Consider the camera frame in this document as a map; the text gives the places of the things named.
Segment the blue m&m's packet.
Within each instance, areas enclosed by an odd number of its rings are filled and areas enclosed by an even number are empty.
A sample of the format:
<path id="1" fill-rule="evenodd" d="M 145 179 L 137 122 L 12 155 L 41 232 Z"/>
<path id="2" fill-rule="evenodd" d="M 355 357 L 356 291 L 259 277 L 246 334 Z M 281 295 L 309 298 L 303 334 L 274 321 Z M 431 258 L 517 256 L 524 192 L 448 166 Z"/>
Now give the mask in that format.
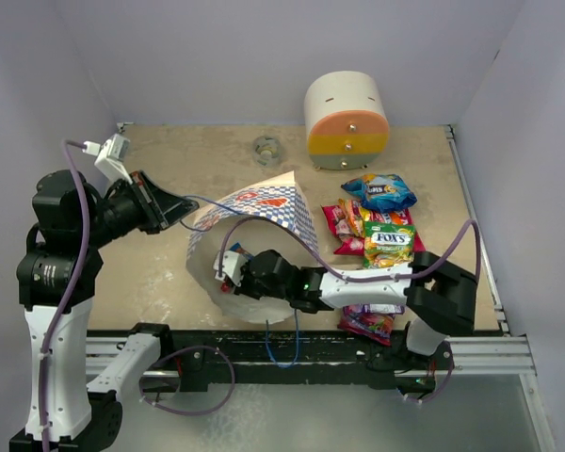
<path id="1" fill-rule="evenodd" d="M 253 255 L 251 253 L 249 253 L 247 250 L 245 250 L 241 244 L 239 242 L 234 243 L 231 247 L 230 247 L 230 251 L 236 252 L 238 254 L 243 255 L 246 259 L 251 260 L 253 258 Z"/>

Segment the orange snack packet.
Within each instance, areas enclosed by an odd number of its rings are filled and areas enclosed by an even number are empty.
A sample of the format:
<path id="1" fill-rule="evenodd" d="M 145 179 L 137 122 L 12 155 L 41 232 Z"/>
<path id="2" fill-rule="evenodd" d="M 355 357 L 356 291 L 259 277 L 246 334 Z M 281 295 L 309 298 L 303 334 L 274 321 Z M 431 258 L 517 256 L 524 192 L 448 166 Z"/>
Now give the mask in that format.
<path id="1" fill-rule="evenodd" d="M 396 225 L 413 225 L 412 217 L 408 209 L 389 212 L 388 217 L 390 222 Z"/>

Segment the checkered paper bag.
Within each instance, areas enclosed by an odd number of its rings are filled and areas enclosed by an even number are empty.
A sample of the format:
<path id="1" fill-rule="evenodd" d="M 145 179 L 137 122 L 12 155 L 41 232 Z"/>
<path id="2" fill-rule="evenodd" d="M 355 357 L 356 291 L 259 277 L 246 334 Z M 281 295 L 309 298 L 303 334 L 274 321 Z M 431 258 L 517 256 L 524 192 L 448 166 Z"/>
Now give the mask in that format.
<path id="1" fill-rule="evenodd" d="M 190 197 L 203 203 L 188 227 L 186 269 L 222 314 L 267 328 L 288 318 L 299 320 L 299 310 L 279 297 L 252 299 L 221 289 L 225 276 L 219 254 L 234 245 L 248 260 L 275 250 L 290 264 L 311 266 L 319 254 L 318 238 L 307 198 L 288 171 L 233 191 L 218 200 Z"/>

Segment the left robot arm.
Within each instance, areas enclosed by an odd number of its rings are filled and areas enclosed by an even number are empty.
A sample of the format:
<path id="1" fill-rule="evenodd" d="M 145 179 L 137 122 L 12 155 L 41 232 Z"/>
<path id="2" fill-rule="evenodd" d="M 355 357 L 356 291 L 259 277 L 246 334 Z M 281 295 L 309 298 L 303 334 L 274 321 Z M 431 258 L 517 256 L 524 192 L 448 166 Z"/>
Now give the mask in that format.
<path id="1" fill-rule="evenodd" d="M 40 179 L 36 223 L 17 267 L 19 301 L 32 351 L 32 396 L 12 451 L 101 451 L 121 427 L 123 397 L 151 366 L 171 365 L 175 347 L 164 324 L 139 323 L 95 379 L 86 371 L 89 314 L 102 268 L 100 250 L 132 231 L 159 234 L 198 204 L 158 187 L 143 171 L 101 195 L 78 171 Z"/>

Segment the pink REAL crisps bag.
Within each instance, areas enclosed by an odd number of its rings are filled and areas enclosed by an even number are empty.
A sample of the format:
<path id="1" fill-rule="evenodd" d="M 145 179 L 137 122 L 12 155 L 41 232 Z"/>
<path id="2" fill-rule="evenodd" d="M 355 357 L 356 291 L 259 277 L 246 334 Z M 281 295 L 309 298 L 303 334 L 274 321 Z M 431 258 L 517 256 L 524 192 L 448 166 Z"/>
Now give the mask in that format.
<path id="1" fill-rule="evenodd" d="M 334 252 L 336 255 L 363 255 L 364 237 L 356 236 L 350 229 L 347 219 L 342 209 L 336 205 L 322 206 L 328 228 L 331 233 L 340 240 L 340 247 Z M 371 219 L 369 221 L 391 223 L 388 213 L 379 213 L 371 211 Z"/>

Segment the purple snack packet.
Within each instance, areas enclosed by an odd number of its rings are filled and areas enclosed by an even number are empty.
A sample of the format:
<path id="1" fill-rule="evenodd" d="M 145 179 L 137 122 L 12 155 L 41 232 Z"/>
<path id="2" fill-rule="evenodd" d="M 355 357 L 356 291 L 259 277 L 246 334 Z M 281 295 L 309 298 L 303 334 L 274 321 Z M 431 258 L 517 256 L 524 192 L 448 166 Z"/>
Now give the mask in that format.
<path id="1" fill-rule="evenodd" d="M 367 337 L 383 346 L 391 345 L 391 334 L 397 315 L 404 306 L 393 304 L 354 304 L 341 310 L 338 328 Z"/>

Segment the blue snack bag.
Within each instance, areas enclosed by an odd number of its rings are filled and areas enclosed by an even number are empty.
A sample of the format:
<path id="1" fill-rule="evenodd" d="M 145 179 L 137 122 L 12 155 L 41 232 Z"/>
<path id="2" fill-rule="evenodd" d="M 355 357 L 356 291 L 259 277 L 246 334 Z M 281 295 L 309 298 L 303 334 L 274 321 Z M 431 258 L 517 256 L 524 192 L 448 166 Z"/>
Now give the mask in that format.
<path id="1" fill-rule="evenodd" d="M 416 195 L 396 174 L 369 173 L 341 184 L 360 205 L 379 213 L 402 211 L 417 203 Z"/>

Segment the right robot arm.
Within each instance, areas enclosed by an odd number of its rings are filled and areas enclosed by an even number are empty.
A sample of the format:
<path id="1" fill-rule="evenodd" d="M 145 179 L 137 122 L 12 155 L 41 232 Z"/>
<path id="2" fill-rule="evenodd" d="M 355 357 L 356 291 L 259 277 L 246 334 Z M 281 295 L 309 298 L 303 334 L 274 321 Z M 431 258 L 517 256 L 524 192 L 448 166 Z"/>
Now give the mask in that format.
<path id="1" fill-rule="evenodd" d="M 429 251 L 386 268 L 341 270 L 297 267 L 275 250 L 250 259 L 226 250 L 216 258 L 214 270 L 235 295 L 282 300 L 306 314 L 356 304 L 406 307 L 416 318 L 399 354 L 410 368 L 429 362 L 446 337 L 470 335 L 475 329 L 478 274 Z"/>

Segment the green Fox's candy bag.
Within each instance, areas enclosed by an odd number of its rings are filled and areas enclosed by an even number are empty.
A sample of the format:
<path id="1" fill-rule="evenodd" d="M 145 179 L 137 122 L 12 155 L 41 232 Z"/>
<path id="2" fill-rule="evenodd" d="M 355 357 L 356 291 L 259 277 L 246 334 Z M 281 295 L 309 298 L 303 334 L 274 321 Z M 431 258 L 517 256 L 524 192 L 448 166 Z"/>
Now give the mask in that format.
<path id="1" fill-rule="evenodd" d="M 415 238 L 412 225 L 367 221 L 364 227 L 363 265 L 366 268 L 386 268 L 412 260 Z"/>

